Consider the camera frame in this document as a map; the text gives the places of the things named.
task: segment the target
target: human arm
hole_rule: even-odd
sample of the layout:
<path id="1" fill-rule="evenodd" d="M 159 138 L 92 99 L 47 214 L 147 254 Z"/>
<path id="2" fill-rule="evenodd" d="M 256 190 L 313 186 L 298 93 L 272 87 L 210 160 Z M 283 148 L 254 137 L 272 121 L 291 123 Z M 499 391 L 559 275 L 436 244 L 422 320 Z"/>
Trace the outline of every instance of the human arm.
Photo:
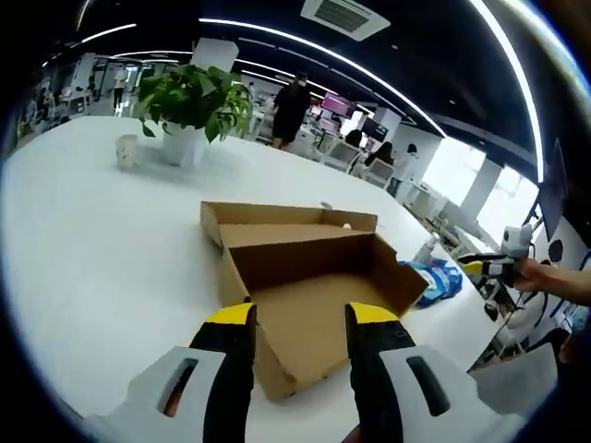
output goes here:
<path id="1" fill-rule="evenodd" d="M 567 270 L 542 265 L 531 258 L 517 263 L 522 278 L 515 282 L 519 291 L 544 291 L 577 305 L 591 306 L 591 269 Z"/>
<path id="2" fill-rule="evenodd" d="M 285 88 L 281 88 L 277 95 L 275 96 L 275 100 L 273 101 L 273 109 L 277 109 L 279 106 L 282 105 L 283 98 L 285 97 Z"/>

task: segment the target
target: black ceiling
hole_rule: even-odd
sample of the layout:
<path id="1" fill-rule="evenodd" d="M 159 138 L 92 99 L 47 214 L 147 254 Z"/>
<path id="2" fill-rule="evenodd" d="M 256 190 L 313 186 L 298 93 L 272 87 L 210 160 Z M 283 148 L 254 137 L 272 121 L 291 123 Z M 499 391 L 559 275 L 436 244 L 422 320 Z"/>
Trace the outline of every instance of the black ceiling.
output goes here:
<path id="1" fill-rule="evenodd" d="M 196 0 L 154 3 L 90 0 L 78 31 L 75 30 L 77 14 L 64 12 L 60 26 L 62 34 L 54 42 L 54 53 L 63 53 L 62 57 L 68 58 L 88 51 L 97 54 L 190 51 L 200 36 L 227 39 L 236 42 L 242 59 L 292 73 L 303 70 L 308 72 L 310 80 L 351 100 L 380 102 L 373 93 L 354 81 L 278 49 L 284 48 L 361 82 L 402 110 L 418 127 L 437 133 L 392 92 L 341 61 L 299 42 L 260 30 L 199 23 L 198 18 L 252 23 L 294 34 L 351 59 L 393 85 L 430 115 L 451 117 L 510 140 L 525 150 L 535 151 L 525 101 L 513 69 L 488 25 L 468 0 L 360 0 L 358 3 L 384 16 L 391 26 L 356 42 L 300 17 L 303 0 L 279 3 L 276 0 L 203 0 L 201 4 Z M 556 138 L 561 138 L 572 185 L 579 190 L 589 189 L 586 172 L 577 161 L 581 137 L 587 137 L 587 133 L 574 111 L 562 78 L 546 53 L 499 0 L 486 0 L 486 3 L 522 61 L 537 104 L 544 147 L 549 149 Z M 63 52 L 64 43 L 78 42 L 96 32 L 127 23 L 138 23 L 138 26 L 80 45 L 69 50 L 69 55 L 68 51 Z M 271 47 L 239 39 L 264 42 Z M 183 55 L 172 57 L 188 59 L 188 55 L 185 58 Z M 271 71 L 263 68 L 235 64 L 236 72 L 242 68 L 273 76 Z M 449 135 L 481 147 L 478 137 L 441 126 Z M 507 163 L 537 180 L 536 168 L 531 164 L 488 141 L 484 149 L 495 161 Z"/>

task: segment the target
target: cardboard box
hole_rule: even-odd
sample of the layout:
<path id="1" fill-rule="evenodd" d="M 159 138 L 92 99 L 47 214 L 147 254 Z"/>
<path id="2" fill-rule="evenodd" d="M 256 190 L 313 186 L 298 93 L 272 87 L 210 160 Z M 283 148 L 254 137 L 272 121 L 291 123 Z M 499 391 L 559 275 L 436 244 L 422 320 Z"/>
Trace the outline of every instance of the cardboard box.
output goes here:
<path id="1" fill-rule="evenodd" d="M 351 225 L 350 230 L 343 229 L 346 223 Z M 201 203 L 201 227 L 219 246 L 260 245 L 355 235 L 357 232 L 373 233 L 377 223 L 376 215 L 345 210 L 209 201 Z"/>
<path id="2" fill-rule="evenodd" d="M 427 287 L 374 234 L 370 214 L 204 203 L 201 222 L 224 246 L 222 304 L 250 297 L 258 307 L 255 374 L 271 400 L 346 364 L 345 304 L 401 316 Z M 355 229 L 340 227 L 345 222 Z"/>

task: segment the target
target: green plant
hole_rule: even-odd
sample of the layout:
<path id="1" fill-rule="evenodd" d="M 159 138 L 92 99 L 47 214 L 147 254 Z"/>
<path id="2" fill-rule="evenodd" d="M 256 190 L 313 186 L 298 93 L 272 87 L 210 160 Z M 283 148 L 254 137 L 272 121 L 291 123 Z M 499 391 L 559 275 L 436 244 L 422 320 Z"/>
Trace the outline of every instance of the green plant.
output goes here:
<path id="1" fill-rule="evenodd" d="M 252 117 L 248 89 L 233 74 L 211 66 L 179 66 L 159 77 L 139 83 L 139 121 L 147 137 L 155 137 L 146 126 L 148 116 L 156 124 L 176 123 L 182 128 L 205 128 L 211 143 L 223 140 L 232 128 L 246 133 Z"/>

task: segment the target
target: computer monitor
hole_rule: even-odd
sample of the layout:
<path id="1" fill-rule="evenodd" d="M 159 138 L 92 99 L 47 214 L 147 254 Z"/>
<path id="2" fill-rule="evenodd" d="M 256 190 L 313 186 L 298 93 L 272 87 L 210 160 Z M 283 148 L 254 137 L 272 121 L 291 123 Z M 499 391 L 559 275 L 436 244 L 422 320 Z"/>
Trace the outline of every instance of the computer monitor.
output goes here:
<path id="1" fill-rule="evenodd" d="M 388 128 L 367 117 L 366 121 L 363 122 L 361 132 L 367 134 L 369 138 L 374 138 L 377 141 L 384 141 L 388 134 Z"/>
<path id="2" fill-rule="evenodd" d="M 335 114 L 346 118 L 351 118 L 356 108 L 353 102 L 350 102 L 347 99 L 330 92 L 326 93 L 326 96 L 324 97 L 324 100 L 320 106 L 328 111 L 332 111 Z"/>
<path id="3" fill-rule="evenodd" d="M 561 222 L 564 200 L 569 191 L 561 142 L 558 139 L 549 155 L 544 181 L 538 187 L 537 203 L 544 217 L 546 236 L 550 240 Z"/>
<path id="4" fill-rule="evenodd" d="M 330 118 L 321 118 L 319 120 L 320 128 L 324 129 L 329 134 L 336 134 L 339 128 L 338 122 L 331 120 Z"/>

